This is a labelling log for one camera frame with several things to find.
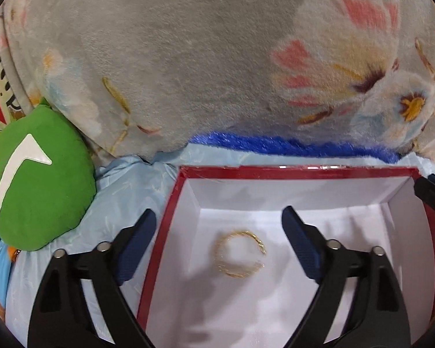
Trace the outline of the red box with strap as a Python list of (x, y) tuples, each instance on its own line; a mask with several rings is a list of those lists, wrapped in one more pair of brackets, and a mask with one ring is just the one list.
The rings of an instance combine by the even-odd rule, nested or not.
[[(328, 239), (380, 246), (404, 296), (412, 339), (435, 315), (435, 212), (414, 194), (414, 167), (183, 166), (159, 225), (137, 319), (156, 347), (282, 347), (317, 284), (306, 277), (281, 215), (292, 206)], [(216, 239), (249, 230), (265, 266), (220, 273)]]

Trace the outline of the gold chain bangle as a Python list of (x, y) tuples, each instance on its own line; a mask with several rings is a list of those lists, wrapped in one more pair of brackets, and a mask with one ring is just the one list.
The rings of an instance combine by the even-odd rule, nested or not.
[(251, 277), (263, 269), (266, 255), (263, 241), (249, 230), (234, 230), (219, 236), (211, 250), (216, 269), (236, 279)]

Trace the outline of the green round plush cushion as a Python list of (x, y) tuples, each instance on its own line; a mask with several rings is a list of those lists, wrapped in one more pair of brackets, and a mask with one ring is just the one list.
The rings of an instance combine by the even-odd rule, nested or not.
[(45, 104), (0, 134), (0, 238), (36, 251), (75, 229), (96, 195), (95, 169), (75, 127)]

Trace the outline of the light blue bedsheet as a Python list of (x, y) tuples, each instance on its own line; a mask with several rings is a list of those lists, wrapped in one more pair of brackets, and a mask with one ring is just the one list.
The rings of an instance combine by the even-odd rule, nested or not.
[(22, 252), (14, 264), (8, 285), (5, 323), (21, 343), (26, 343), (37, 289), (52, 254), (86, 252), (112, 240), (135, 223), (146, 210), (162, 217), (180, 166), (382, 166), (380, 160), (361, 158), (307, 158), (260, 155), (188, 145), (161, 154), (152, 164), (135, 156), (117, 159), (97, 172), (97, 193), (80, 225), (38, 251)]

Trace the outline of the grey floral blanket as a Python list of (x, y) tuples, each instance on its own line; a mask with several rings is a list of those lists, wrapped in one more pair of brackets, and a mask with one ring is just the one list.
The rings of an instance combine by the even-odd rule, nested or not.
[(0, 14), (24, 116), (49, 102), (98, 160), (223, 132), (435, 164), (433, 0), (0, 0)]

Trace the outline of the blue fuzzy fabric edge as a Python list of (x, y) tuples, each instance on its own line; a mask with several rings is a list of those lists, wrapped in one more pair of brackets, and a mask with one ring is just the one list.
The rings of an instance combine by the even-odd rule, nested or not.
[(192, 137), (189, 143), (263, 155), (309, 158), (372, 157), (386, 164), (395, 164), (401, 158), (394, 150), (383, 146), (361, 146), (350, 142), (306, 144), (296, 138), (242, 136), (223, 132), (198, 134)]

